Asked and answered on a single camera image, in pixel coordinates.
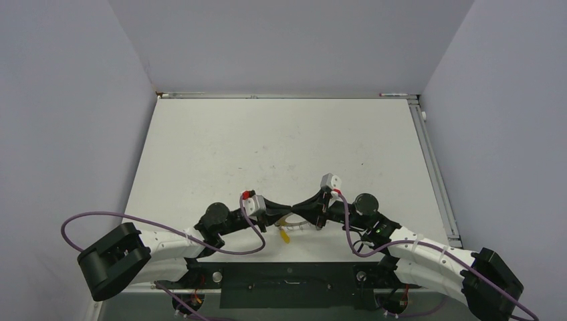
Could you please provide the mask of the grey metal keyring disc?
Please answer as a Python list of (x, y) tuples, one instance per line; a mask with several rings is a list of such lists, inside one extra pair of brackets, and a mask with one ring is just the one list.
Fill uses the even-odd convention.
[(291, 213), (278, 219), (275, 226), (285, 231), (303, 231), (309, 229), (312, 224), (299, 215)]

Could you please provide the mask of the yellow key tag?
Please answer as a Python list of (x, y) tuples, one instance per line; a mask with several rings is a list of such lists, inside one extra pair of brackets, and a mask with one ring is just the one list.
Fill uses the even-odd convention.
[(280, 234), (280, 237), (282, 238), (282, 240), (283, 240), (284, 243), (286, 243), (286, 244), (289, 244), (289, 243), (290, 243), (290, 237), (289, 237), (289, 235), (286, 233), (285, 230), (280, 229), (279, 234)]

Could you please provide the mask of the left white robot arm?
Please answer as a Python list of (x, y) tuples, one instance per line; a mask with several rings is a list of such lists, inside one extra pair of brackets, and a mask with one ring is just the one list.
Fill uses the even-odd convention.
[(144, 282), (170, 281), (190, 288), (198, 282), (199, 269), (188, 259), (215, 253), (257, 253), (265, 247), (264, 239), (258, 248), (233, 251), (224, 248), (222, 237), (247, 228), (261, 235), (290, 213), (290, 205), (267, 201), (260, 195), (244, 195), (236, 210), (219, 202), (209, 205), (197, 224), (187, 230), (127, 215), (127, 222), (80, 250), (77, 261), (96, 302)]

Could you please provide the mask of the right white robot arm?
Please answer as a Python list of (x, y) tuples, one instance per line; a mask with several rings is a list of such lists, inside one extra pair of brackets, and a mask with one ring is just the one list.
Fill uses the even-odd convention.
[(386, 286), (417, 285), (463, 302), (479, 320), (511, 320), (524, 286), (503, 258), (486, 247), (479, 252), (443, 245), (411, 231), (379, 212), (379, 202), (363, 193), (349, 203), (338, 190), (320, 191), (292, 206), (294, 214), (325, 226), (341, 223), (350, 248), (352, 228), (364, 233), (361, 240), (371, 248), (370, 257), (383, 253), (386, 263), (378, 267)]

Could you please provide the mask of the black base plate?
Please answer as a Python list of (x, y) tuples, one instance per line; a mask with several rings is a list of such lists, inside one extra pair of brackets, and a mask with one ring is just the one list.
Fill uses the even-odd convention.
[(331, 308), (373, 310), (406, 284), (390, 263), (190, 263), (168, 290), (206, 298), (220, 295), (220, 308)]

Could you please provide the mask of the aluminium right rail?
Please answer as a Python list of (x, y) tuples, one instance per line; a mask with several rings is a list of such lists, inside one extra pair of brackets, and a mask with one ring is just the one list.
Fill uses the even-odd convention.
[(415, 125), (419, 144), (425, 159), (429, 173), (435, 199), (440, 211), (441, 220), (449, 245), (462, 248), (461, 235), (457, 226), (457, 221), (449, 200), (449, 196), (443, 181), (443, 177), (429, 138), (426, 127), (426, 114), (420, 106), (418, 96), (410, 96), (407, 100), (409, 110)]

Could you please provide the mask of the aluminium rail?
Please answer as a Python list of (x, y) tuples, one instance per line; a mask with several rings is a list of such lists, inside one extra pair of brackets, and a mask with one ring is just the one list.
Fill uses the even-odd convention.
[(440, 211), (441, 220), (449, 245), (462, 248), (461, 235), (457, 226), (457, 221), (449, 200), (449, 196), (443, 181), (443, 177), (429, 138), (426, 127), (426, 114), (420, 106), (418, 96), (410, 96), (407, 100), (409, 110), (415, 125), (419, 144), (425, 159), (429, 173), (435, 199)]
[(207, 93), (207, 92), (157, 92), (161, 99), (405, 99), (418, 100), (418, 94), (364, 93), (364, 94), (252, 94), (252, 93)]

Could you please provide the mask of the aluminium back rail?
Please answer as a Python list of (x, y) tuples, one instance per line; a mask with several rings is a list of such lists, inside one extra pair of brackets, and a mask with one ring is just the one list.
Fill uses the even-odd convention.
[(418, 100), (418, 94), (364, 93), (364, 94), (252, 94), (252, 93), (207, 93), (207, 92), (157, 92), (161, 99), (405, 99)]

